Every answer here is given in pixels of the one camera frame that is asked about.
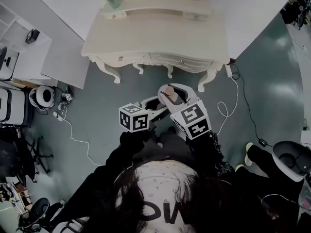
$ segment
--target white cube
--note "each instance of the white cube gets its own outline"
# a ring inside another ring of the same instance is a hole
[[[211,131],[208,114],[202,100],[171,114],[171,119],[190,140]]]
[[[129,132],[149,129],[149,113],[132,103],[119,108],[119,124]]]

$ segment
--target ornate table leg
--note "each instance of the ornate table leg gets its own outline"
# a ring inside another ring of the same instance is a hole
[[[133,63],[133,67],[137,68],[139,70],[139,74],[144,73],[144,68],[142,67],[141,64]]]
[[[97,56],[89,56],[89,59],[91,62],[95,62],[100,70],[102,70],[104,73],[107,73],[109,75],[112,75],[115,77],[115,83],[121,82],[121,76],[120,74],[113,68],[108,65],[106,65],[101,59],[99,59]]]
[[[198,85],[199,92],[204,92],[204,84],[211,82],[213,79],[215,79],[217,72],[220,71],[222,67],[223,64],[219,62],[213,62],[210,65],[209,69],[207,70],[207,74],[204,75],[199,81]]]
[[[173,66],[169,64],[164,64],[164,66],[168,69],[167,76],[169,77],[169,79],[171,79],[173,77],[172,76]]]

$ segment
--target white shoe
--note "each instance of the white shoe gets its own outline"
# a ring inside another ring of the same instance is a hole
[[[245,158],[244,158],[244,162],[247,166],[251,166],[252,165],[252,161],[248,158],[248,155],[247,155],[247,152],[248,150],[251,148],[251,146],[253,146],[253,143],[252,142],[249,142],[246,144],[246,155],[245,155]]]
[[[235,168],[235,171],[238,171],[238,169],[239,169],[240,167],[244,167],[244,165],[242,165],[242,164],[237,165],[237,167]]]

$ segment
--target hand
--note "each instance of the hand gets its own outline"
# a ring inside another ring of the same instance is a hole
[[[120,136],[120,146],[131,154],[136,154],[144,148],[144,132],[123,132]]]

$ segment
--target white vanity table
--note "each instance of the white vanity table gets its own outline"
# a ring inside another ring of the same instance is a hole
[[[198,90],[229,63],[222,17],[210,0],[122,0],[97,14],[82,49],[105,73],[121,82],[117,67],[133,64],[143,74],[143,65],[173,67],[186,72],[206,72]]]

